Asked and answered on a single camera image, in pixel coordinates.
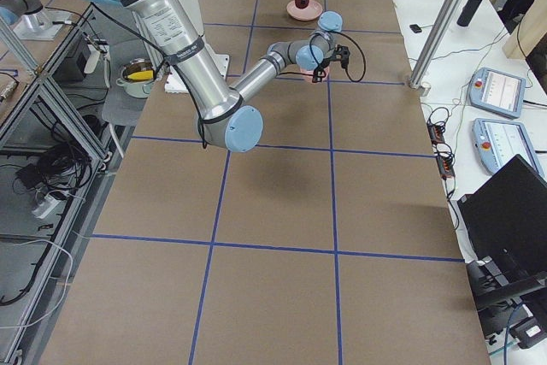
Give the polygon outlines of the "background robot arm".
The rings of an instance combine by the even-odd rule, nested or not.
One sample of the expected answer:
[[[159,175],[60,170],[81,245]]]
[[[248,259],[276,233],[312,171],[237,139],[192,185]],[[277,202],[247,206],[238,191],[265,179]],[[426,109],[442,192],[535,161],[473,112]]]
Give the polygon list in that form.
[[[41,0],[1,0],[1,18],[21,40],[52,41],[61,30]]]

